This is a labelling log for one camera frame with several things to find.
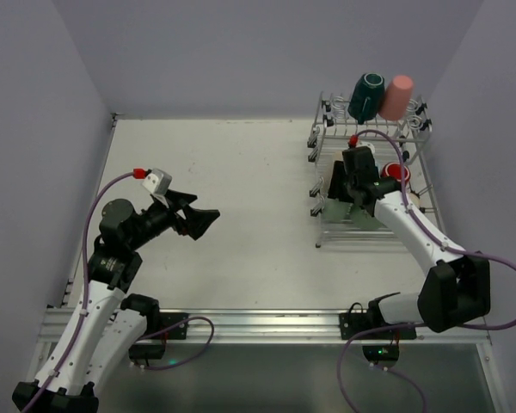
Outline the beige tall cup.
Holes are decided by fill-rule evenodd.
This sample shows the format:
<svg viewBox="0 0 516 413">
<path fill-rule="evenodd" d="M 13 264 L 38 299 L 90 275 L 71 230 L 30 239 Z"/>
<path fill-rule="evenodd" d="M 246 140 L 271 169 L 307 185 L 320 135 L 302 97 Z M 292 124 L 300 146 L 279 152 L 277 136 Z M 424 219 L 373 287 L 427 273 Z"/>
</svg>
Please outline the beige tall cup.
<svg viewBox="0 0 516 413">
<path fill-rule="evenodd" d="M 320 193 L 323 197 L 329 196 L 329 190 L 332 182 L 332 177 L 335 172 L 337 160 L 329 162 L 322 171 L 322 188 Z"/>
</svg>

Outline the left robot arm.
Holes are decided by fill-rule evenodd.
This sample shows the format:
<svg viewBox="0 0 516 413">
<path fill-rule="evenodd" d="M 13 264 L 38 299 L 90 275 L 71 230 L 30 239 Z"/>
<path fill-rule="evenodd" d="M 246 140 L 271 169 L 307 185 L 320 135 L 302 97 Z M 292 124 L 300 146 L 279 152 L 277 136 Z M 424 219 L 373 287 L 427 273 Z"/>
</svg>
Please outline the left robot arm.
<svg viewBox="0 0 516 413">
<path fill-rule="evenodd" d="M 141 337 L 170 331 L 156 299 L 128 292 L 143 262 L 138 249 L 168 229 L 197 240 L 220 212 L 192 208 L 192 194 L 166 195 L 141 212 L 126 199 L 103 207 L 77 306 L 35 378 L 14 389 L 19 411 L 96 412 L 99 394 L 129 348 Z"/>
</svg>

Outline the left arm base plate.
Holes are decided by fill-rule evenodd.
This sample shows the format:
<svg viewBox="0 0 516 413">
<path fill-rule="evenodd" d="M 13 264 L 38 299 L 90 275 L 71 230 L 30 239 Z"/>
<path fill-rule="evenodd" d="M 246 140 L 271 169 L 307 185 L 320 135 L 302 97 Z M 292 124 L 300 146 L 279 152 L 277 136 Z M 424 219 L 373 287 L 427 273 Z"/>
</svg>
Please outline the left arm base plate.
<svg viewBox="0 0 516 413">
<path fill-rule="evenodd" d="M 160 311 L 150 318 L 141 339 L 185 340 L 189 314 L 181 311 Z"/>
</svg>

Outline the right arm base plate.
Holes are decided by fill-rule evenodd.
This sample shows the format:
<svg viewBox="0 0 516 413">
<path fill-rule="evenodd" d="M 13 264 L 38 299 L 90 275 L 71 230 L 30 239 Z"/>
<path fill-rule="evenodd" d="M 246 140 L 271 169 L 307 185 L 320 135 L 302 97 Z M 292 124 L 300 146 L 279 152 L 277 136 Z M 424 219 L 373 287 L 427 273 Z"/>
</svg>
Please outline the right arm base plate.
<svg viewBox="0 0 516 413">
<path fill-rule="evenodd" d="M 359 302 L 353 303 L 347 311 L 339 314 L 339 328 L 342 340 L 347 340 L 357 333 L 386 325 L 387 323 L 381 317 L 378 310 L 369 310 Z M 409 330 L 372 332 L 362 337 L 362 340 L 415 340 L 416 338 L 416 330 L 413 328 Z"/>
</svg>

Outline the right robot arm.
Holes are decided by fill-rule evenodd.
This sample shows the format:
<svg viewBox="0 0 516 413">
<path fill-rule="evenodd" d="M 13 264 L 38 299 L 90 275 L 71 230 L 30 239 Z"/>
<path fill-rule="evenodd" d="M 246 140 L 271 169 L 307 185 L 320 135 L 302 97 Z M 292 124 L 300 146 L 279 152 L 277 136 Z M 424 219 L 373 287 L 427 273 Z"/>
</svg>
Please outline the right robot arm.
<svg viewBox="0 0 516 413">
<path fill-rule="evenodd" d="M 409 199 L 404 182 L 381 176 L 369 147 L 349 148 L 336 156 L 329 196 L 352 203 L 388 227 L 425 275 L 417 293 L 371 300 L 367 314 L 374 326 L 423 324 L 443 332 L 490 312 L 488 260 L 467 256 Z"/>
</svg>

